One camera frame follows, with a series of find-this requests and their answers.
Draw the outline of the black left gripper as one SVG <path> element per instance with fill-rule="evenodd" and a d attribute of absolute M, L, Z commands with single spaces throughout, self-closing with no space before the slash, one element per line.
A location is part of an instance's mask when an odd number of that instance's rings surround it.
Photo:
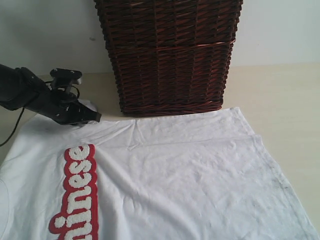
<path fill-rule="evenodd" d="M 83 105 L 79 102 L 80 91 L 73 84 L 53 86 L 45 82 L 30 102 L 27 109 L 43 115 L 60 125 L 80 125 L 89 122 L 99 123 L 102 115 L 94 105 Z"/>

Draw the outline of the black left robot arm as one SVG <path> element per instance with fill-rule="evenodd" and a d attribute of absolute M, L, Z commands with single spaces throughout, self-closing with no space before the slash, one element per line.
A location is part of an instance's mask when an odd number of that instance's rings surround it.
<path fill-rule="evenodd" d="M 100 122 L 99 112 L 80 103 L 80 92 L 71 92 L 80 84 L 80 71 L 54 68 L 50 76 L 45 82 L 26 67 L 1 65 L 0 105 L 10 111 L 26 108 L 60 125 Z"/>

